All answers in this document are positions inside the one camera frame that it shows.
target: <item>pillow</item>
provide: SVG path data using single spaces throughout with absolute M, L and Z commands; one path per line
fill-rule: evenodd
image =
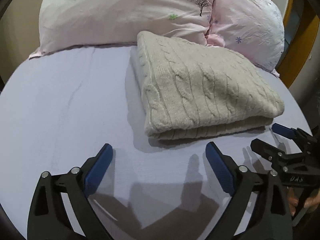
M 41 56 L 74 45 L 137 42 L 140 31 L 206 45 L 213 0 L 43 0 Z
M 224 40 L 225 48 L 268 72 L 276 67 L 284 51 L 284 26 L 271 0 L 215 0 L 211 24 L 208 33 Z

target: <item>bed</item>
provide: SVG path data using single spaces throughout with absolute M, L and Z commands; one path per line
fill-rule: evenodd
M 230 199 L 204 156 L 212 140 L 238 165 L 257 172 L 271 167 L 250 150 L 255 138 L 287 153 L 299 152 L 269 128 L 214 139 L 148 139 L 130 62 L 132 49 L 82 47 L 27 60 L 6 84 L 0 96 L 0 201 L 22 236 L 27 235 L 40 174 L 81 166 L 104 143 L 113 146 L 115 155 L 90 203 L 114 239 L 206 238 Z M 284 114 L 274 122 L 311 133 L 281 80 L 260 72 L 285 102 Z M 237 233 L 245 230 L 255 197 L 252 194 Z M 67 196 L 63 199 L 74 230 L 82 233 Z

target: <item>silver screw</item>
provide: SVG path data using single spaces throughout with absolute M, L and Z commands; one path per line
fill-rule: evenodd
M 271 170 L 270 174 L 274 177 L 278 176 L 278 172 L 276 172 L 275 170 Z
M 80 171 L 79 167 L 74 167 L 74 168 L 71 169 L 71 173 L 72 174 L 77 174 L 79 171 Z
M 248 171 L 248 168 L 246 166 L 241 165 L 241 166 L 239 166 L 239 171 L 245 173 Z
M 44 172 L 42 172 L 41 177 L 42 178 L 46 178 L 46 177 L 48 177 L 48 175 L 49 175 L 49 172 L 48 171 L 44 171 Z

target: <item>blue rubber tip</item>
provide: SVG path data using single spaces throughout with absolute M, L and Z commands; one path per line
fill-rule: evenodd
M 211 143 L 208 143 L 205 148 L 205 156 L 207 157 L 223 191 L 229 193 L 230 196 L 233 196 L 236 191 L 234 177 L 217 152 L 218 150 L 219 149 L 215 149 Z
M 280 125 L 278 123 L 273 124 L 272 131 L 276 134 L 279 134 L 283 137 L 286 137 L 290 140 L 294 139 L 296 137 L 294 131 L 288 127 L 285 127 L 283 125 Z
M 112 157 L 113 149 L 111 145 L 108 145 L 100 154 L 84 179 L 84 195 L 86 197 L 97 191 L 97 188 L 112 161 Z

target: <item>cream sweater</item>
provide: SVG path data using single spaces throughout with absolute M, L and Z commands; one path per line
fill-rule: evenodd
M 243 55 L 181 38 L 138 34 L 133 60 L 145 132 L 159 139 L 200 138 L 270 125 L 279 95 Z

